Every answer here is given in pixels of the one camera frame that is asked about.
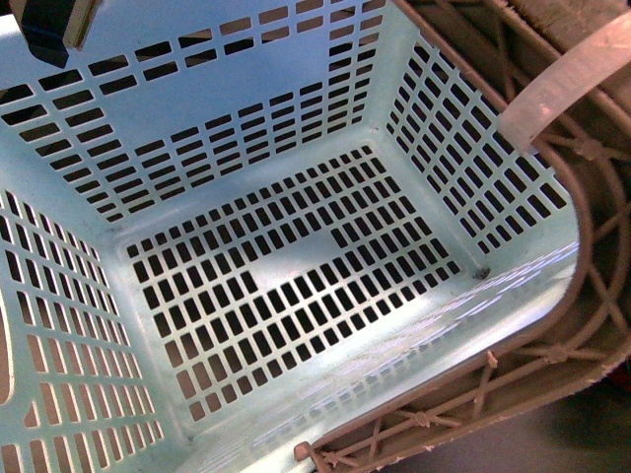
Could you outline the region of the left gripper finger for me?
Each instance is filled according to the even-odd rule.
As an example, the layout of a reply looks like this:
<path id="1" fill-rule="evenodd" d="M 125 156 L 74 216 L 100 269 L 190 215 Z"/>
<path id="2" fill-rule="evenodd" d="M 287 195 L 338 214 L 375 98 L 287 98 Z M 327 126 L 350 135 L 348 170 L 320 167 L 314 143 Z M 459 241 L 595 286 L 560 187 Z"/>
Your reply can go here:
<path id="1" fill-rule="evenodd" d="M 13 0 L 13 15 L 30 53 L 63 69 L 69 49 L 81 50 L 100 0 Z"/>

